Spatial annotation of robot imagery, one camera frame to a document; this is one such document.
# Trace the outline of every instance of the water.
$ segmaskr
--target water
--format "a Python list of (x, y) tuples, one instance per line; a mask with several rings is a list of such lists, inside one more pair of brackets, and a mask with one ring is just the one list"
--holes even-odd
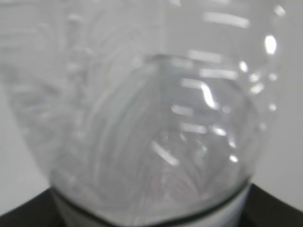
[(201, 77), (201, 67), (157, 56), (135, 70), (95, 103), (83, 143), (71, 140), (57, 163), (54, 186), (126, 226), (206, 210), (230, 196), (248, 177), (245, 149), (258, 118), (235, 80)]

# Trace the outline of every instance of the white wall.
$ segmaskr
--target white wall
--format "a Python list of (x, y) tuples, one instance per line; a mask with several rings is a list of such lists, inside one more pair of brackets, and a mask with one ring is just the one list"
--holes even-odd
[(48, 188), (27, 150), (0, 86), (0, 215)]
[(254, 182), (303, 210), (303, 1), (285, 2), (290, 17), (290, 26), (283, 37), (286, 46), (285, 93)]

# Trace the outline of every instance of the bottle bottom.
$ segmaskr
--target bottle bottom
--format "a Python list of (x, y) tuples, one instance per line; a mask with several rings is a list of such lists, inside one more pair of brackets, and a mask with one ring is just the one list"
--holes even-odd
[[(227, 203), (223, 202), (222, 206), (211, 212), (178, 218), (176, 221), (168, 221), (166, 223), (151, 225), (150, 227), (237, 227), (249, 189), (250, 184), (243, 187), (236, 195), (233, 195)], [(55, 188), (52, 191), (54, 200), (67, 227), (123, 227), (111, 224), (82, 210), (62, 196)]]

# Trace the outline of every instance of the clear plastic bottle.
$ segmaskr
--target clear plastic bottle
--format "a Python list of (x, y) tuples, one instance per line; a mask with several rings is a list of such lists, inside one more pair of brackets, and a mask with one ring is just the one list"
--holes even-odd
[(236, 226), (276, 112), (278, 0), (5, 7), (1, 39), (25, 36), (2, 81), (70, 227)]

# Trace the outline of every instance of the black surface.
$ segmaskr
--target black surface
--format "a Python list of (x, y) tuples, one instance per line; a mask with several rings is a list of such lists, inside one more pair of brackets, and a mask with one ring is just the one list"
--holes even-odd
[[(49, 190), (0, 217), (0, 227), (65, 227)], [(240, 227), (303, 227), (303, 213), (253, 185)]]

